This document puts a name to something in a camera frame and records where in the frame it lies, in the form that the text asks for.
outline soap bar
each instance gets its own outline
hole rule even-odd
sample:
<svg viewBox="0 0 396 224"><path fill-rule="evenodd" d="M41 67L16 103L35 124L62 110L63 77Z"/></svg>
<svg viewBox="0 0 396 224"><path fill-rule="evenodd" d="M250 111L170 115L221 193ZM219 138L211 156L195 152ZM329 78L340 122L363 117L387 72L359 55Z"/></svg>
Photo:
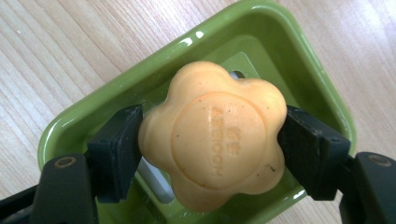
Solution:
<svg viewBox="0 0 396 224"><path fill-rule="evenodd" d="M139 147L170 175L186 208L210 212L236 193L261 194L278 183L285 164L276 137L286 111L273 84L233 79L215 63L190 63L144 118Z"/></svg>

